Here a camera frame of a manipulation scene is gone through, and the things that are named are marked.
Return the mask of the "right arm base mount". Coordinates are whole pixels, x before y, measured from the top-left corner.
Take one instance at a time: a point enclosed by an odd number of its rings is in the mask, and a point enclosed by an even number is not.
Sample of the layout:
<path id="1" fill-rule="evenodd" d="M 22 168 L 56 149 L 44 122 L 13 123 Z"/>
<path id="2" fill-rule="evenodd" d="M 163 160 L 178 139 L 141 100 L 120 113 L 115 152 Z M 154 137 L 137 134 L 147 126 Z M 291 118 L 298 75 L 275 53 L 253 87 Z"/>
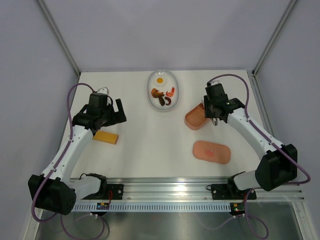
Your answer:
<path id="1" fill-rule="evenodd" d="M 256 192 L 247 190 L 236 190 L 225 184 L 209 184 L 206 189 L 211 192 L 213 200 L 244 200 L 248 195 L 248 200 L 256 200 Z"/>

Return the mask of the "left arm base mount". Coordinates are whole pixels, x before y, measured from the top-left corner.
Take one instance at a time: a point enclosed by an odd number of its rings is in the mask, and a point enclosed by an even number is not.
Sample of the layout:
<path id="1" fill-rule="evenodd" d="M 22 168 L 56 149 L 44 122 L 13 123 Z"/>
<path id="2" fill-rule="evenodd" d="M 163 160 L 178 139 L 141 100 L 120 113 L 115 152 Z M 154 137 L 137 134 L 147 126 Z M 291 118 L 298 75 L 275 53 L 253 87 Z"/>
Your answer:
<path id="1" fill-rule="evenodd" d="M 124 194 L 123 184 L 109 184 L 101 186 L 99 191 L 94 194 L 94 199 L 97 200 L 122 200 Z"/>

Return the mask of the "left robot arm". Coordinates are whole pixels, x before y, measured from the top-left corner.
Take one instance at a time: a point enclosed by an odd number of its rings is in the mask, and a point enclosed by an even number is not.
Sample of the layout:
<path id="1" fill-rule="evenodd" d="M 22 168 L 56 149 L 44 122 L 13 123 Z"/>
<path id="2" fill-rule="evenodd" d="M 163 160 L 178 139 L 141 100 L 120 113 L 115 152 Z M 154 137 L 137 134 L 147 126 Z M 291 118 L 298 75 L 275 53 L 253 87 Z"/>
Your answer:
<path id="1" fill-rule="evenodd" d="M 71 174 L 86 146 L 101 128 L 126 122 L 121 99 L 93 92 L 71 121 L 68 140 L 40 175 L 32 175 L 28 187 L 32 206 L 55 214 L 68 215 L 79 200 L 122 200 L 124 185 L 109 184 L 105 176 L 87 173 L 76 182 Z"/>

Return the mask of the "dark brown sea cucumber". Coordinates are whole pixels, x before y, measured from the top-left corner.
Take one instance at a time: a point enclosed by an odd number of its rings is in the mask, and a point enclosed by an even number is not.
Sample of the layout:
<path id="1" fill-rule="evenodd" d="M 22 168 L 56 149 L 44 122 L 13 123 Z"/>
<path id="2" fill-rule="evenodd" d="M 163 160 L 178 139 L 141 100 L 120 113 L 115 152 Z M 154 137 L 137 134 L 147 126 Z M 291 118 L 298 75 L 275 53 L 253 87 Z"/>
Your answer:
<path id="1" fill-rule="evenodd" d="M 161 106 L 170 106 L 172 103 L 171 98 L 167 96 L 159 97 L 158 100 Z"/>

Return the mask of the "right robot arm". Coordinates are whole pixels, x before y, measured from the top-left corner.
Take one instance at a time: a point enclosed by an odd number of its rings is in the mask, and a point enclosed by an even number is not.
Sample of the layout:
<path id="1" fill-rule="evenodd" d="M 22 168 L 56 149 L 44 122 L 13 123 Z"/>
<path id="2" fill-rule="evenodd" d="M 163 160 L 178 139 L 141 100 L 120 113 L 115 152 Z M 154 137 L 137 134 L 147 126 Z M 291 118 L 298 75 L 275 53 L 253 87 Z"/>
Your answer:
<path id="1" fill-rule="evenodd" d="M 298 175 L 298 151 L 272 137 L 250 115 L 237 98 L 228 98 L 221 83 L 207 84 L 203 97 L 204 116 L 233 127 L 253 148 L 260 162 L 257 169 L 237 173 L 228 178 L 226 190 L 231 198 L 239 198 L 249 189 L 267 192 L 287 184 Z"/>

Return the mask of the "orange shrimp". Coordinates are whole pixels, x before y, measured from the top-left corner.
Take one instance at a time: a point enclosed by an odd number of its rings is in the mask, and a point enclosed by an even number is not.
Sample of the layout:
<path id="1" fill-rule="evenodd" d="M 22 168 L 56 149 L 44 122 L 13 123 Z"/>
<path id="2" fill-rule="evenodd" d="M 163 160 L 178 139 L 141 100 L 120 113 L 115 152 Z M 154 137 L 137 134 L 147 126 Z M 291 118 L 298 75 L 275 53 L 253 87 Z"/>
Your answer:
<path id="1" fill-rule="evenodd" d="M 165 93 L 165 95 L 166 95 L 167 97 L 169 97 L 169 98 L 172 98 L 172 97 L 174 96 L 174 94 L 175 94 L 175 88 L 174 88 L 174 87 L 172 87 L 170 91 L 167 91 L 167 92 Z"/>

